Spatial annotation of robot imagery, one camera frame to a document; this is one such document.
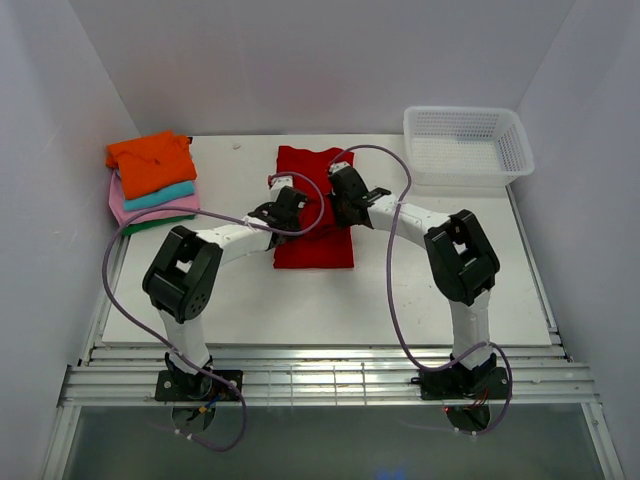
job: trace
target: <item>green folded cloth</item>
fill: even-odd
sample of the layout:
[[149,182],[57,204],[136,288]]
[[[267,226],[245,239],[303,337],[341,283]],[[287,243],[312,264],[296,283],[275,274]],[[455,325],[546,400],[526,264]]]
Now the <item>green folded cloth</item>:
[[160,218],[158,220],[149,220],[148,222],[134,223],[133,225],[125,227],[125,229],[122,231],[122,234],[124,236],[129,236],[142,230],[158,227],[160,225],[166,225],[167,223],[181,222],[182,220],[192,220],[194,218],[196,218],[195,215],[183,215],[181,217]]

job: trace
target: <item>pink folded cloth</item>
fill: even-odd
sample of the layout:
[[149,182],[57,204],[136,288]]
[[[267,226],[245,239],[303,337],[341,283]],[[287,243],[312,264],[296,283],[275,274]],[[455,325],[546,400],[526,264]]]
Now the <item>pink folded cloth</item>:
[[[189,207],[200,208],[200,199],[198,198],[198,187],[196,186],[196,193],[194,195],[187,195],[186,197],[176,198],[170,202],[163,203],[163,207]],[[109,207],[113,216],[116,217],[118,225],[122,225],[129,218],[137,215],[144,210],[136,210],[132,212],[125,212],[124,210],[124,192],[122,190],[122,181],[115,172],[111,174],[111,185],[109,186]],[[183,215],[189,215],[185,212],[178,212],[176,210],[163,210],[161,212],[153,212],[148,215],[144,215],[133,221],[132,225],[136,223],[148,222],[149,220],[159,220],[161,218],[181,217]]]

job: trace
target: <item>stack of folded clothes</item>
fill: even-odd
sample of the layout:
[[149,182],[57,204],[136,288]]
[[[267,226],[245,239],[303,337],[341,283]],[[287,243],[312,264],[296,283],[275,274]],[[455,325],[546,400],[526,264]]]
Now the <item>stack of folded clothes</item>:
[[[109,207],[119,225],[152,207],[200,208],[190,143],[168,131],[107,147],[106,164],[113,169]],[[123,235],[193,217],[175,210],[152,212],[134,220]]]

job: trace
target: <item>blue folded cloth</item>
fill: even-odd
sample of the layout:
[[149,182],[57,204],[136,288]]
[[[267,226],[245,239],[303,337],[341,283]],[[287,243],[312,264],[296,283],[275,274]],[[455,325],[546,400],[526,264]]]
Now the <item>blue folded cloth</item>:
[[141,210],[143,208],[155,207],[163,203],[170,202],[176,198],[193,195],[196,192],[196,186],[192,181],[174,183],[168,187],[145,195],[143,197],[134,198],[133,200],[124,201],[124,210],[130,212],[132,210]]

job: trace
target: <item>folded clothing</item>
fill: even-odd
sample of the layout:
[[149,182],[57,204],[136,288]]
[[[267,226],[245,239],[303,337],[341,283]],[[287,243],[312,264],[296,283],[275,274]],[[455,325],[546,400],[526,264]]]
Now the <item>folded clothing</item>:
[[183,220],[192,220],[194,218],[196,218],[195,215],[185,215],[182,217],[161,218],[159,220],[151,220],[149,222],[136,223],[133,225],[129,225],[128,227],[124,227],[124,229],[122,230],[122,234],[126,237],[129,235],[133,235],[134,233],[140,232],[142,230],[148,230],[149,228],[159,227],[160,225],[165,225],[167,223],[181,222]]
[[[198,189],[196,187],[196,192],[193,195],[187,195],[186,197],[176,198],[175,200],[171,200],[170,202],[163,203],[164,207],[189,207],[189,208],[200,208],[200,200],[198,198]],[[122,191],[122,182],[120,177],[116,175],[115,172],[111,175],[111,185],[109,186],[109,207],[111,208],[111,212],[113,216],[116,217],[119,225],[125,223],[128,219],[137,215],[142,210],[138,210],[136,212],[127,212],[124,210],[124,193]],[[142,217],[133,221],[132,225],[148,222],[150,220],[158,220],[161,218],[172,218],[172,217],[180,217],[184,216],[185,212],[177,211],[177,210],[162,210],[159,212],[149,213],[148,215],[143,215]]]
[[[277,171],[294,171],[307,176],[322,192],[325,209],[320,223],[303,237],[276,247],[274,268],[353,268],[351,229],[338,228],[327,199],[331,191],[329,164],[342,150],[331,148],[324,152],[280,146]],[[353,152],[342,157],[353,165]],[[308,182],[293,177],[293,186],[307,196],[307,204],[300,214],[302,228],[309,227],[320,213],[320,198]]]
[[196,186],[192,181],[174,183],[168,187],[161,188],[157,192],[144,195],[143,197],[133,200],[124,200],[125,212],[132,210],[142,210],[143,208],[151,208],[162,203],[170,202],[176,198],[193,195],[196,192]]
[[106,165],[120,170],[124,197],[133,200],[175,183],[195,180],[189,144],[188,137],[171,131],[114,143],[107,147]]

